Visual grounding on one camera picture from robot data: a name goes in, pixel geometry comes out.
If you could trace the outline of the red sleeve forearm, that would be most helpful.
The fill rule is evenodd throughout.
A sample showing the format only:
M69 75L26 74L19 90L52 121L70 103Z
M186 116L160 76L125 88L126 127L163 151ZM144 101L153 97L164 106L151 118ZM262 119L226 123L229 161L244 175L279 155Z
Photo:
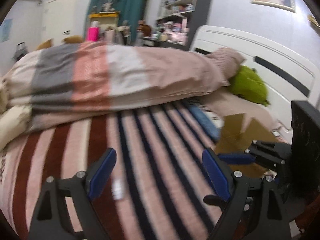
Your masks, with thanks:
M320 195L310 204L308 205L303 213L298 215L295 218L296 225L299 229L307 229L307 227L311 224L311 222L316 217L319 212L320 207Z

